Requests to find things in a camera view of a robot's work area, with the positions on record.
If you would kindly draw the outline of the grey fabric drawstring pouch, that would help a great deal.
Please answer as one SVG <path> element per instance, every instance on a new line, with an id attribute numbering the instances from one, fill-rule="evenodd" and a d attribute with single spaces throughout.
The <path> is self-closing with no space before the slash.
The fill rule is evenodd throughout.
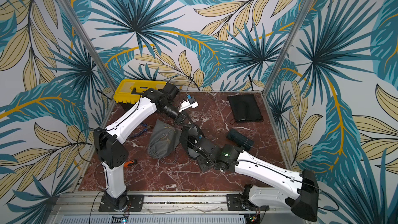
<path id="1" fill-rule="evenodd" d="M 150 136 L 147 153 L 155 159 L 169 156 L 180 143 L 181 131 L 157 120 Z"/>

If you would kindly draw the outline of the black hair dryer bag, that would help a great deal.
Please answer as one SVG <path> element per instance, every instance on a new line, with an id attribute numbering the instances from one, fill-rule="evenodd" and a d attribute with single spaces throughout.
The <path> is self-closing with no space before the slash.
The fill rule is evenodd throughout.
<path id="1" fill-rule="evenodd" d="M 204 137 L 203 131 L 197 124 L 186 124 L 182 127 L 179 141 L 189 158 L 196 160 L 197 157 L 200 156 L 200 154 L 194 150 L 194 147 L 197 141 Z"/>

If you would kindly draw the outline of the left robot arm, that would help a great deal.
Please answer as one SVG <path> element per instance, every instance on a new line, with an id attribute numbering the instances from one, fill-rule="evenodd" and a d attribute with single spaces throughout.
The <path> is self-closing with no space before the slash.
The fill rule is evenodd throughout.
<path id="1" fill-rule="evenodd" d="M 188 115 L 184 111 L 198 107 L 197 100 L 188 95 L 179 107 L 173 104 L 179 90 L 171 83 L 162 89 L 148 88 L 139 93 L 136 102 L 122 117 L 106 128 L 93 131 L 94 147 L 99 161 L 104 168 L 106 190 L 104 202 L 111 208 L 121 211 L 127 206 L 127 189 L 124 182 L 124 164 L 129 152 L 124 143 L 129 135 L 150 115 L 159 111 L 174 120 L 174 124 L 182 124 Z"/>

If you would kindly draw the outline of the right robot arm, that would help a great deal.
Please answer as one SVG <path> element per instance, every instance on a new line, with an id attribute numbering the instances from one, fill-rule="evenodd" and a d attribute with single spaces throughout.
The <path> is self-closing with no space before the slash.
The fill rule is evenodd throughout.
<path id="1" fill-rule="evenodd" d="M 258 159 L 240 147 L 219 147 L 206 138 L 189 138 L 186 150 L 206 169 L 246 175 L 278 190 L 278 195 L 270 198 L 260 195 L 259 187 L 252 186 L 244 197 L 250 206 L 260 207 L 275 203 L 290 208 L 301 219 L 317 221 L 319 187 L 312 171 L 295 172 L 280 168 Z"/>

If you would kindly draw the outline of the yellow and black toolbox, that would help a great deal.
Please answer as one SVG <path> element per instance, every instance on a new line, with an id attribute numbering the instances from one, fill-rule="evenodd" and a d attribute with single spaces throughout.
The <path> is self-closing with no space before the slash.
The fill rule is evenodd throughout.
<path id="1" fill-rule="evenodd" d="M 115 91 L 114 100 L 127 112 L 147 89 L 163 89 L 165 85 L 161 81 L 124 79 Z"/>

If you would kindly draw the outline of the blue handled cutting pliers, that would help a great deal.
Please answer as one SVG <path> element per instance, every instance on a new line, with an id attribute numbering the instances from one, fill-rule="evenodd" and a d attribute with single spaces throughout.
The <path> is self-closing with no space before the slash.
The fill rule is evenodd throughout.
<path id="1" fill-rule="evenodd" d="M 151 125 L 147 125 L 145 123 L 141 123 L 140 129 L 136 133 L 132 133 L 130 135 L 130 138 L 136 139 L 136 138 L 144 135 L 145 133 L 147 133 L 150 129 L 151 129 Z"/>

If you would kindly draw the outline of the orange handled screwdriver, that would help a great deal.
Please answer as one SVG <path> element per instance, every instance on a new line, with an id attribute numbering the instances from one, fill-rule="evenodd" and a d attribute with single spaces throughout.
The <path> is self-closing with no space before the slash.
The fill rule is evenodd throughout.
<path id="1" fill-rule="evenodd" d="M 132 167 L 134 165 L 137 165 L 137 160 L 130 160 L 124 163 L 124 167 L 125 168 L 129 168 Z"/>

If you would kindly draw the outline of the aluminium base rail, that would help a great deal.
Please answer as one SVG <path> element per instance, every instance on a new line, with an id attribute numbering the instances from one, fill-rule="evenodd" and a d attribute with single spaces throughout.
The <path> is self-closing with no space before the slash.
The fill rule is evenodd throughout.
<path id="1" fill-rule="evenodd" d="M 62 195 L 49 224 L 303 224 L 279 202 L 282 194 L 260 189 L 262 209 L 241 206 L 238 191 L 131 191 L 128 211 L 112 211 L 102 193 L 78 191 Z"/>

